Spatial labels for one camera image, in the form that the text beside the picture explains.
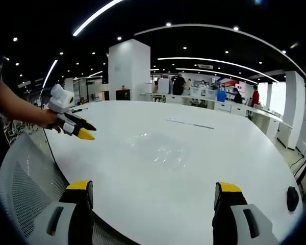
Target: oval table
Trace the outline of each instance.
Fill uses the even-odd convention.
[[[93,211],[143,245],[213,244],[216,182],[241,188],[283,239],[302,214],[297,184],[272,142],[247,118],[176,104],[110,101],[77,113],[94,141],[46,130],[69,182],[93,181]]]

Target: curved light strip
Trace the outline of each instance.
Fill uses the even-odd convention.
[[[55,65],[56,65],[57,62],[58,62],[58,60],[55,60],[55,61],[53,62],[53,64],[52,64],[52,66],[51,66],[51,68],[50,68],[48,74],[46,75],[46,78],[45,78],[45,80],[44,80],[44,83],[43,83],[42,88],[45,87],[46,81],[47,81],[47,79],[49,78],[49,76],[50,76],[50,74],[51,74],[53,68],[55,68]]]
[[[218,72],[218,71],[200,70],[200,69],[189,69],[189,68],[176,68],[176,70],[192,70],[192,71],[210,72],[210,73],[215,73],[215,74],[226,75],[226,76],[229,76],[229,77],[235,77],[235,78],[239,78],[239,79],[242,79],[242,80],[249,81],[249,82],[251,82],[251,83],[258,84],[257,82],[254,82],[254,81],[252,81],[252,80],[250,80],[250,79],[247,79],[247,78],[242,78],[242,77],[239,77],[239,76],[235,76],[235,75],[231,75],[231,74],[227,74],[227,73],[222,73],[222,72]]]
[[[91,23],[93,20],[95,20],[99,15],[103,14],[106,12],[109,8],[115,6],[116,4],[122,2],[123,0],[113,0],[109,2],[107,5],[104,7],[100,8],[97,10],[91,17],[89,17],[83,24],[81,24],[80,27],[77,28],[77,30],[73,33],[73,36],[77,36],[89,23]]]
[[[260,41],[260,42],[268,45],[269,47],[273,48],[274,50],[278,51],[281,55],[285,56],[288,60],[290,60],[304,74],[304,76],[306,77],[306,73],[299,67],[299,65],[297,65],[289,56],[287,56],[284,53],[282,53],[281,50],[279,50],[278,48],[276,48],[272,44],[264,41],[263,39],[261,39],[259,37],[256,37],[256,36],[254,36],[252,34],[249,34],[247,32],[235,31],[234,29],[229,28],[229,27],[216,26],[214,24],[175,24],[175,25],[173,24],[170,27],[162,26],[162,27],[152,28],[152,29],[149,29],[149,30],[146,30],[146,31],[138,32],[138,33],[135,33],[134,36],[138,36],[138,35],[141,35],[141,34],[144,34],[144,33],[148,33],[148,32],[158,31],[158,30],[167,29],[167,28],[176,28],[176,27],[210,27],[210,28],[223,29],[223,30],[226,30],[226,31],[231,31],[231,32],[243,34],[243,35],[245,35],[247,37],[250,37],[250,38],[253,38],[253,39],[257,40],[257,41]]]
[[[99,71],[99,72],[97,72],[97,73],[94,73],[94,74],[92,74],[92,75],[89,75],[88,77],[90,78],[90,77],[92,77],[92,76],[95,76],[95,75],[97,75],[97,74],[100,74],[100,73],[102,73],[103,71]]]
[[[261,74],[269,79],[272,79],[273,81],[279,83],[279,81],[277,79],[274,79],[258,70],[254,70],[254,69],[251,69],[249,67],[246,67],[246,66],[243,66],[243,65],[238,65],[238,64],[235,64],[235,63],[230,63],[230,62],[226,62],[226,61],[222,61],[222,60],[212,60],[212,59],[204,59],[204,58],[191,58],[191,57],[172,57],[172,58],[158,58],[158,60],[204,60],[204,61],[212,61],[212,62],[219,62],[219,63],[223,63],[223,64],[228,64],[228,65],[234,65],[234,66],[237,66],[237,67],[241,67],[241,68],[244,68],[244,69],[247,69],[247,70],[251,70],[251,71],[254,71],[258,74]]]

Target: computer mouse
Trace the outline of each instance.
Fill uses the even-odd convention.
[[[287,191],[287,207],[290,212],[296,210],[299,202],[299,195],[295,187],[290,186]]]

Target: black ceiling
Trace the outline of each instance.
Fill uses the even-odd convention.
[[[166,22],[238,26],[241,31],[286,50],[287,55],[306,71],[306,1],[262,1],[260,5],[254,0],[124,0],[99,16],[79,36],[72,36],[80,24],[108,2],[110,0],[0,3],[0,53],[10,59],[5,72],[6,83],[14,87],[22,81],[31,80],[34,84],[34,80],[46,76],[55,59],[59,61],[48,86],[62,81],[62,76],[80,77],[82,73],[88,76],[104,70],[103,63],[108,63],[106,53],[109,47],[118,43],[117,36],[122,36],[123,40],[131,39],[137,32],[164,26]],[[13,42],[13,37],[18,37],[18,41]],[[225,30],[171,28],[142,34],[135,39],[151,47],[152,68],[156,65],[171,72],[180,66],[195,68],[194,64],[199,63],[213,65],[216,71],[224,73],[238,75],[241,72],[238,76],[245,78],[255,75],[254,72],[224,64],[191,60],[157,61],[157,58],[217,59],[262,72],[297,70],[286,57],[265,44]],[[299,45],[290,49],[296,42]],[[269,81],[261,78],[258,82]]]

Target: red shirt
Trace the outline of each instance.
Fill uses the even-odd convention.
[[[258,105],[258,104],[259,104],[259,101],[260,101],[260,94],[259,94],[259,92],[256,90],[256,91],[254,91],[254,93],[253,93],[252,106]]]

